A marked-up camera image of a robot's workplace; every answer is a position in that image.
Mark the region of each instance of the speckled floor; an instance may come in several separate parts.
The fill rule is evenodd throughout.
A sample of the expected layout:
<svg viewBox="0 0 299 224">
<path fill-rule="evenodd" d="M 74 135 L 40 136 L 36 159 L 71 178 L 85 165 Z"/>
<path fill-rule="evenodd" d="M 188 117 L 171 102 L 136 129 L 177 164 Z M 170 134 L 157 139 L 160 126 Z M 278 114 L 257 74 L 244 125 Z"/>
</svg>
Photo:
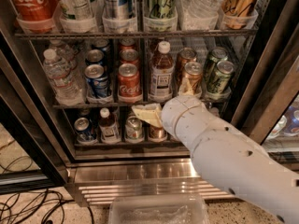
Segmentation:
<svg viewBox="0 0 299 224">
<path fill-rule="evenodd" d="M 0 174 L 24 169 L 38 169 L 1 124 L 0 164 Z M 72 197 L 65 188 L 50 189 L 47 196 L 44 189 L 21 193 L 20 196 L 18 194 L 0 195 L 0 224 L 89 224 L 92 223 L 92 215 L 94 224 L 108 224 L 108 209 L 91 207 L 89 210 L 85 207 L 79 207 L 71 200 Z M 48 222 L 42 222 L 49 211 L 59 203 L 64 203 L 63 208 L 57 208 L 48 215 Z M 239 200 L 206 201 L 206 207 L 210 224 L 280 223 L 275 217 L 265 213 L 260 208 Z"/>
</svg>

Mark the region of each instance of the plastic bottle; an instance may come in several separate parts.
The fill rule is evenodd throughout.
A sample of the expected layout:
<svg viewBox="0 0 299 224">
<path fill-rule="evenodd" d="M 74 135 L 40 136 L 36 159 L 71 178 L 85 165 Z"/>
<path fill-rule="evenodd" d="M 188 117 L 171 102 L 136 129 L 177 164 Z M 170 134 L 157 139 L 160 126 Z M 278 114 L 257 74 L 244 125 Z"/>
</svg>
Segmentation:
<svg viewBox="0 0 299 224">
<path fill-rule="evenodd" d="M 105 143 L 117 143 L 120 141 L 120 132 L 115 115 L 110 113 L 109 109 L 100 110 L 99 127 L 102 132 L 102 140 Z"/>
<path fill-rule="evenodd" d="M 172 97 L 174 62 L 169 53 L 170 43 L 162 41 L 150 60 L 150 99 L 162 102 Z"/>
<path fill-rule="evenodd" d="M 78 94 L 78 84 L 67 61 L 53 49 L 46 49 L 44 57 L 43 68 L 56 95 L 61 99 L 75 98 Z"/>
<path fill-rule="evenodd" d="M 65 58 L 68 61 L 74 79 L 81 89 L 84 88 L 86 86 L 86 82 L 83 78 L 80 68 L 78 67 L 75 51 L 62 40 L 50 40 L 49 49 L 54 49 L 57 55 Z"/>
<path fill-rule="evenodd" d="M 195 18 L 214 17 L 224 0 L 192 0 L 189 5 L 189 14 Z"/>
</svg>

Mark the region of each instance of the refrigerator shelf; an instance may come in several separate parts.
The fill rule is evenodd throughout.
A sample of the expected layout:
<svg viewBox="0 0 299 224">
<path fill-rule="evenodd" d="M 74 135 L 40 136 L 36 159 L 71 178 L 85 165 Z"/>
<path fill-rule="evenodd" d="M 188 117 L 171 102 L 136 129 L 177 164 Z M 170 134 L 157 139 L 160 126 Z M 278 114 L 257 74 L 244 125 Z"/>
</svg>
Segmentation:
<svg viewBox="0 0 299 224">
<path fill-rule="evenodd" d="M 194 30 L 194 31 L 174 31 L 165 32 L 163 37 L 186 37 L 186 36 L 239 36 L 239 35 L 256 35 L 258 29 L 247 30 Z M 109 34 L 109 33 L 93 33 L 93 34 L 25 34 L 22 31 L 15 33 L 15 36 L 24 40 L 50 40 L 50 39 L 92 39 L 92 38 L 154 38 L 161 37 L 162 33 L 159 32 L 135 32 L 126 34 Z"/>
</svg>

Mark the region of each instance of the tangled wires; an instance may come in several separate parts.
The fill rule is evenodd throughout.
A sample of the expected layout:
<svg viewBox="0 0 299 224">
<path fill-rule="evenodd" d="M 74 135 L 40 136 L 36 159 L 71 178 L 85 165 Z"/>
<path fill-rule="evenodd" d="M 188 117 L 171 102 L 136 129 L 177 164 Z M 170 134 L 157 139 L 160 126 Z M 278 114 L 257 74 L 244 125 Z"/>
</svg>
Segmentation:
<svg viewBox="0 0 299 224">
<path fill-rule="evenodd" d="M 36 194 L 36 196 L 26 204 L 21 211 L 17 214 L 13 214 L 13 208 L 18 205 L 21 194 L 16 193 L 11 195 L 5 203 L 0 203 L 0 223 L 1 224 L 19 224 L 23 223 L 24 220 L 31 217 L 37 212 L 37 210 L 45 205 L 51 205 L 50 210 L 43 216 L 41 224 L 48 224 L 50 216 L 57 210 L 61 209 L 62 218 L 61 223 L 64 223 L 64 204 L 74 203 L 73 200 L 65 200 L 63 195 L 55 190 L 46 189 L 43 192 L 30 192 L 31 194 Z M 92 209 L 88 207 L 91 215 L 92 224 L 94 223 Z"/>
</svg>

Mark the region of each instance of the beverage cooler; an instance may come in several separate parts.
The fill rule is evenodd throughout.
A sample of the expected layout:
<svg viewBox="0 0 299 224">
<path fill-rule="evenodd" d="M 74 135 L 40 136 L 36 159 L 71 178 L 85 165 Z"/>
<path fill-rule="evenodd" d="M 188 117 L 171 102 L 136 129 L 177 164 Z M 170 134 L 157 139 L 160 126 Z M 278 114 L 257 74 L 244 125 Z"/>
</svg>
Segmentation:
<svg viewBox="0 0 299 224">
<path fill-rule="evenodd" d="M 225 50 L 226 63 L 231 63 L 234 69 L 229 87 L 215 93 L 203 77 L 192 95 L 215 115 L 264 146 L 274 160 L 298 170 L 299 124 L 295 110 L 299 109 L 295 98 L 299 91 L 299 37 L 295 14 L 299 0 L 257 0 L 251 15 L 240 17 L 248 20 L 233 28 L 232 17 L 222 9 L 212 11 L 209 21 L 187 16 L 184 6 L 188 0 L 176 0 L 171 11 L 164 7 L 166 18 L 158 18 L 161 13 L 153 14 L 151 0 L 130 0 L 127 13 L 121 11 L 123 7 L 117 12 L 106 9 L 107 0 L 90 0 L 89 10 L 77 14 L 80 18 L 77 20 L 67 17 L 71 15 L 65 15 L 68 11 L 58 5 L 47 19 L 50 26 L 42 27 L 38 21 L 23 20 L 14 1 L 1 1 L 1 123 L 19 137 L 20 145 L 39 166 L 31 175 L 6 174 L 3 185 L 7 192 L 65 186 L 81 206 L 110 205 L 116 197 L 152 194 L 200 193 L 204 199 L 233 197 L 233 193 L 213 187 L 195 172 L 189 150 L 175 137 L 146 121 L 127 122 L 133 106 L 159 109 L 167 100 L 180 95 L 175 74 L 170 77 L 171 92 L 166 100 L 162 96 L 157 100 L 151 93 L 152 44 L 156 48 L 157 41 L 162 40 L 170 44 L 173 63 L 183 60 L 178 56 L 180 51 L 190 49 L 195 51 L 193 62 L 202 69 L 206 69 L 208 61 L 214 63 L 216 56 L 222 55 L 221 50 Z M 85 82 L 94 81 L 93 78 L 83 79 L 81 86 L 76 87 L 80 96 L 70 103 L 60 94 L 71 95 L 72 91 L 53 88 L 58 86 L 57 83 L 53 86 L 53 79 L 44 69 L 44 55 L 57 40 L 76 52 L 82 77 L 84 72 L 87 74 L 86 67 L 94 65 L 92 59 L 101 57 L 96 54 L 96 46 L 103 41 L 109 44 L 101 52 L 108 54 L 101 68 L 109 79 L 106 97 L 100 97 L 103 90 L 94 89 L 94 83 Z M 213 56 L 215 48 L 218 53 Z M 121 56 L 119 51 L 124 49 L 135 50 L 137 57 L 132 52 Z M 129 89 L 121 89 L 122 82 L 128 82 L 120 78 L 121 66 L 129 67 L 130 59 L 138 63 L 134 74 L 138 73 L 140 80 L 139 92 L 134 97 L 122 93 Z M 161 86 L 166 80 L 161 79 Z M 112 141 L 99 127 L 103 108 L 118 117 L 115 129 L 119 134 Z M 84 128 L 85 132 L 80 130 L 84 123 L 78 122 L 85 120 L 83 112 L 90 114 L 87 118 L 90 127 Z M 278 130 L 279 135 L 272 138 L 283 114 L 286 123 Z M 130 125 L 142 126 L 137 138 L 128 136 Z M 286 134 L 286 129 L 293 130 L 292 136 Z M 16 185 L 16 180 L 22 180 L 22 185 Z"/>
</svg>

